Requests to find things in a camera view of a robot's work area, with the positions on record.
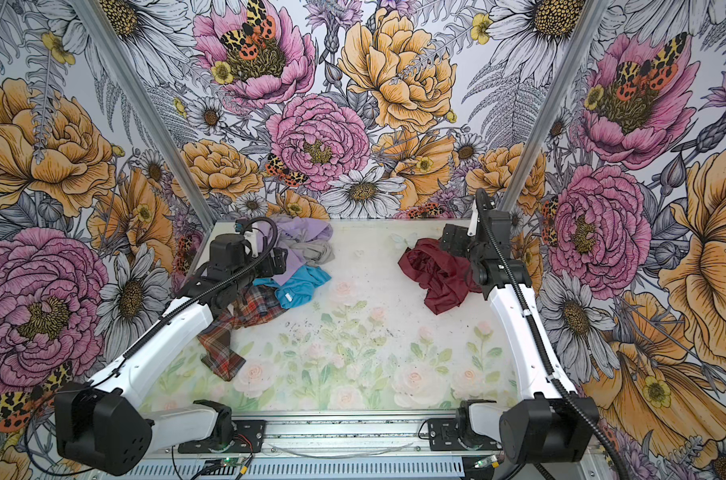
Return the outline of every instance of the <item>pink peony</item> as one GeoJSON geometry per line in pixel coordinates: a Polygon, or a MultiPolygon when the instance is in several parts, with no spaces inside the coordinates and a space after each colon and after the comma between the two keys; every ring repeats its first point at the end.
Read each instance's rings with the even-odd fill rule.
{"type": "Polygon", "coordinates": [[[688,65],[691,42],[678,57],[677,72],[661,90],[639,88],[627,101],[618,99],[617,66],[622,62],[643,65],[653,60],[664,44],[639,44],[621,34],[598,62],[598,72],[588,74],[588,95],[584,110],[570,128],[572,141],[586,151],[598,153],[601,160],[622,162],[638,170],[659,157],[680,137],[696,111],[686,108],[689,87],[699,63],[688,65]]]}
{"type": "Polygon", "coordinates": [[[227,7],[223,17],[215,12],[211,12],[211,17],[195,17],[195,48],[203,53],[198,56],[198,63],[212,69],[212,84],[224,89],[230,101],[225,107],[235,113],[286,101],[294,94],[308,91],[315,81],[316,52],[310,34],[301,36],[285,7],[278,13],[267,0],[265,6],[267,15],[275,20],[275,39],[268,40],[252,61],[242,60],[238,53],[228,55],[219,40],[227,32],[243,29],[245,6],[241,6],[239,14],[227,7]]]}
{"type": "Polygon", "coordinates": [[[651,227],[643,208],[637,180],[618,166],[577,168],[558,197],[553,271],[578,277],[601,300],[621,293],[649,253],[651,227]]]}
{"type": "Polygon", "coordinates": [[[295,97],[265,126],[272,137],[272,153],[286,168],[307,175],[305,187],[311,190],[325,191],[330,180],[368,163],[363,120],[326,97],[295,97]]]}
{"type": "Polygon", "coordinates": [[[107,281],[99,256],[58,230],[29,228],[0,241],[0,394],[29,392],[66,361],[73,375],[93,365],[107,281]]]}

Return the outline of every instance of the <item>dark red garment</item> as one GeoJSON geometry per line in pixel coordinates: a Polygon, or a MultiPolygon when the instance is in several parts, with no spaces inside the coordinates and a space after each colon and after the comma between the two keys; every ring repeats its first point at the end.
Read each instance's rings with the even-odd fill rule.
{"type": "Polygon", "coordinates": [[[425,305],[435,315],[461,305],[470,292],[481,293],[473,282],[470,260],[450,255],[439,245],[434,238],[421,238],[397,262],[408,278],[427,291],[425,305]]]}

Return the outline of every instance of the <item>clothing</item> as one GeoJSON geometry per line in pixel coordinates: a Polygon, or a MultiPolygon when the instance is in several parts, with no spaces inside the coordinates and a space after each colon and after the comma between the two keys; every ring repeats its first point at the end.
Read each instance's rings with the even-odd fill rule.
{"type": "Polygon", "coordinates": [[[280,306],[288,309],[309,303],[315,289],[330,279],[331,276],[319,266],[302,265],[283,285],[266,278],[254,280],[254,285],[277,286],[278,289],[275,291],[275,295],[278,297],[280,306]]]}
{"type": "Polygon", "coordinates": [[[427,290],[425,305],[435,315],[461,305],[470,292],[481,293],[472,279],[470,261],[441,250],[440,240],[417,240],[397,264],[408,278],[427,290]]]}
{"type": "Polygon", "coordinates": [[[285,259],[285,273],[275,275],[277,286],[288,282],[300,266],[319,266],[334,259],[329,239],[334,230],[328,222],[316,218],[291,218],[287,215],[271,217],[278,225],[277,246],[289,254],[285,259]]]}
{"type": "Polygon", "coordinates": [[[225,310],[198,334],[198,340],[207,352],[201,361],[227,382],[245,364],[245,359],[229,348],[233,329],[266,323],[285,312],[275,296],[275,289],[264,285],[251,286],[231,307],[232,312],[225,310]]]}

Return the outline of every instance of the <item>lavender cloth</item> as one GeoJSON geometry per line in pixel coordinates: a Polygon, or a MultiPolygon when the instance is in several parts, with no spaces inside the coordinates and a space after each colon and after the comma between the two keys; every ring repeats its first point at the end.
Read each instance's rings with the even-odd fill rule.
{"type": "MultiPolygon", "coordinates": [[[[299,267],[307,263],[304,257],[306,246],[314,244],[307,254],[310,256],[312,266],[323,264],[334,258],[328,241],[334,233],[334,229],[328,222],[315,218],[291,218],[286,215],[275,215],[271,217],[278,225],[278,245],[289,251],[285,260],[285,273],[275,275],[272,280],[282,286],[299,270],[299,267]]],[[[259,244],[262,243],[261,234],[257,235],[259,244]]]]}

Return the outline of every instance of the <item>plaid shirt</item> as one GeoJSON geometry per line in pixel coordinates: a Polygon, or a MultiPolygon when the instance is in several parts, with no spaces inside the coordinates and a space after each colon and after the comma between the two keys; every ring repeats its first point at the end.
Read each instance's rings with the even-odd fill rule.
{"type": "Polygon", "coordinates": [[[198,334],[198,340],[208,355],[201,360],[219,378],[229,382],[245,364],[245,359],[229,348],[233,329],[259,325],[280,316],[285,309],[269,286],[251,286],[225,310],[209,328],[198,334]]]}

